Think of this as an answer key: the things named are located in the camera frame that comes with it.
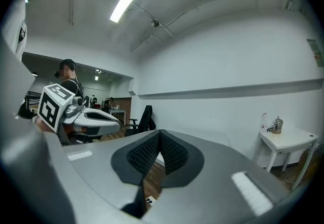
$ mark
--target table leg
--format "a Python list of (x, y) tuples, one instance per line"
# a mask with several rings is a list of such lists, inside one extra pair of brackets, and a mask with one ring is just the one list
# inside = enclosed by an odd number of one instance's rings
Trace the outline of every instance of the table leg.
[(282, 171), (285, 171), (291, 155), (292, 155), (292, 153), (287, 153), (285, 155), (285, 161), (283, 162), (283, 166), (282, 166), (282, 169), (281, 169)]
[(258, 158), (260, 156), (261, 148), (262, 148), (262, 139), (260, 138), (260, 136), (258, 136), (257, 146), (255, 148), (254, 155), (253, 155), (253, 158), (252, 158), (252, 161), (254, 163), (258, 162)]
[(274, 163), (274, 160), (275, 160), (275, 157), (276, 157), (276, 156), (277, 156), (277, 152), (272, 151), (272, 153), (271, 153), (270, 163), (269, 163), (269, 165), (268, 165), (268, 167), (267, 167), (267, 172), (270, 172), (271, 167), (273, 166), (273, 163)]
[(304, 174), (305, 174), (305, 172), (306, 172), (306, 170), (308, 168), (309, 162), (312, 159), (312, 156), (313, 156), (313, 153), (314, 153), (314, 150), (315, 150), (315, 146), (316, 146), (316, 142), (314, 142), (312, 147), (310, 148), (310, 151), (309, 151), (308, 157), (306, 159), (305, 165), (304, 165), (302, 171), (300, 172), (297, 180), (295, 181), (295, 183), (294, 183), (294, 185), (292, 187), (292, 190), (294, 190), (297, 187), (297, 185), (299, 184), (299, 182), (303, 178), (303, 176), (304, 176)]

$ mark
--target black office chair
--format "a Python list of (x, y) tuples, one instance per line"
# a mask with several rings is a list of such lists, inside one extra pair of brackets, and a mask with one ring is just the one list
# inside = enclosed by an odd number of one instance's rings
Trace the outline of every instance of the black office chair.
[(126, 124), (126, 126), (133, 127), (133, 128), (126, 130), (125, 137), (142, 133), (144, 131), (156, 129), (156, 125), (152, 119), (152, 113), (153, 113), (152, 106), (147, 105), (145, 107), (141, 121), (138, 125), (136, 124), (137, 121), (136, 119), (130, 119), (130, 121), (133, 121), (133, 124)]
[(85, 99), (86, 99), (86, 107), (88, 108), (89, 107), (90, 97), (89, 96), (86, 96)]

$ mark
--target white shirt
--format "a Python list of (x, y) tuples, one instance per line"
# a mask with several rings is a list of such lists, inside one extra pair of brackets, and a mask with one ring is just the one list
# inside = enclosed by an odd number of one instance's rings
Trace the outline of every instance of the white shirt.
[(1, 32), (11, 51), (21, 61), (27, 40), (25, 0), (13, 0), (1, 24)]

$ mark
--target silver kettle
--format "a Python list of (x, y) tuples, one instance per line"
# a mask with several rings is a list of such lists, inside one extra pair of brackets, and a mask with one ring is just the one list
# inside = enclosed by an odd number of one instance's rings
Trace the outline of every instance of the silver kettle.
[(275, 119), (275, 121), (273, 122), (272, 133), (273, 134), (281, 134), (283, 124), (284, 124), (284, 121), (282, 119), (280, 119), (279, 117), (277, 119)]

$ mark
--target desk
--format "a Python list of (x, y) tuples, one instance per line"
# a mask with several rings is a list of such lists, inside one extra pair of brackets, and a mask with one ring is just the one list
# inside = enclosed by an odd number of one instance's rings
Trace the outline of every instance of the desk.
[(273, 134), (271, 132), (259, 133), (258, 143), (253, 156), (253, 161), (255, 163), (257, 162), (261, 152), (262, 143), (265, 143), (272, 151), (270, 163), (267, 167), (267, 172), (270, 172), (277, 153), (286, 154), (286, 158), (281, 169), (282, 171), (285, 171), (291, 153), (299, 150), (304, 150), (309, 145), (311, 145), (311, 149), (305, 165), (292, 187), (292, 190), (294, 190), (307, 170), (307, 167), (315, 150), (317, 138), (318, 136), (300, 129), (283, 129), (281, 134)]
[(30, 111), (34, 112), (34, 113), (37, 113), (38, 112), (38, 105), (30, 106)]
[(124, 125), (126, 125), (126, 110), (124, 109), (110, 109), (109, 114), (112, 115), (112, 113), (124, 113)]

